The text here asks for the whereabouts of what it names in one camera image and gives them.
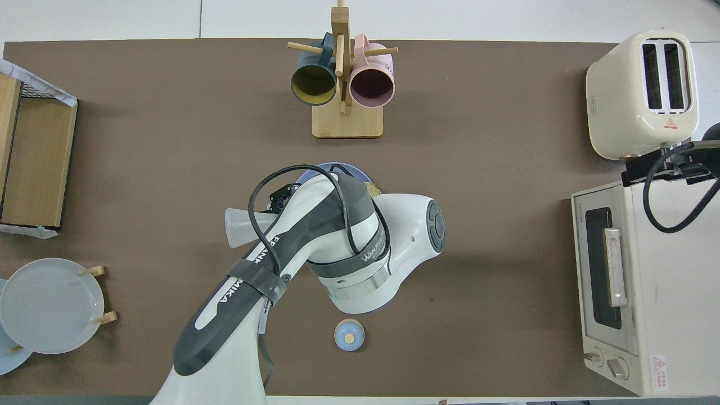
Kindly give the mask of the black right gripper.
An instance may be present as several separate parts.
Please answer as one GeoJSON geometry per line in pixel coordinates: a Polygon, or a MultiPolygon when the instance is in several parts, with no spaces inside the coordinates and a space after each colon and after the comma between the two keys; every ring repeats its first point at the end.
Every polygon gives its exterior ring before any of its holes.
{"type": "MultiPolygon", "coordinates": [[[[694,161],[692,158],[694,148],[694,143],[685,143],[669,149],[669,158],[661,160],[655,176],[659,179],[669,177],[670,181],[689,179],[689,185],[717,179],[719,177],[719,161],[694,161]]],[[[625,171],[622,173],[623,187],[645,182],[650,169],[662,156],[663,153],[647,153],[623,159],[625,164],[625,171]]]]}

